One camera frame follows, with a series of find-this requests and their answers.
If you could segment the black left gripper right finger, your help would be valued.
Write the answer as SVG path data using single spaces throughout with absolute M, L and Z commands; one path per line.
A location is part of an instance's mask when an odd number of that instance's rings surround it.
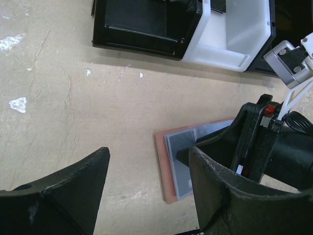
M 197 147 L 189 169 L 200 231 L 206 235 L 311 235 L 313 191 L 291 193 L 251 181 Z

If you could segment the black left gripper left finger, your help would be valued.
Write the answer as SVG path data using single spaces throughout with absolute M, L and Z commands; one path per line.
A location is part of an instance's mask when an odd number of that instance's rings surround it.
M 0 233 L 93 234 L 109 162 L 109 149 L 101 147 L 48 176 L 1 190 Z

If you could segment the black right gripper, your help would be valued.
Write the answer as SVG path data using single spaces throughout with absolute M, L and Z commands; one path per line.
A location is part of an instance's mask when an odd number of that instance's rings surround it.
M 233 122 L 196 140 L 193 147 L 223 166 L 260 182 L 264 175 L 299 191 L 313 187 L 313 135 L 278 119 L 281 104 L 263 94 L 246 103 Z

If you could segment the dark grey card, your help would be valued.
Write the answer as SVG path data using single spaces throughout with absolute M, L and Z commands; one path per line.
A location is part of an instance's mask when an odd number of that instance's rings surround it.
M 177 200 L 182 200 L 193 193 L 189 167 L 176 159 L 177 152 L 195 143 L 192 129 L 182 130 L 166 135 L 168 141 L 169 160 Z

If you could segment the black card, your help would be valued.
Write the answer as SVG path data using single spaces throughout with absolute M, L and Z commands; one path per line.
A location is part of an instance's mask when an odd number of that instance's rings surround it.
M 211 10 L 218 13 L 226 12 L 226 0 L 211 0 L 210 1 Z

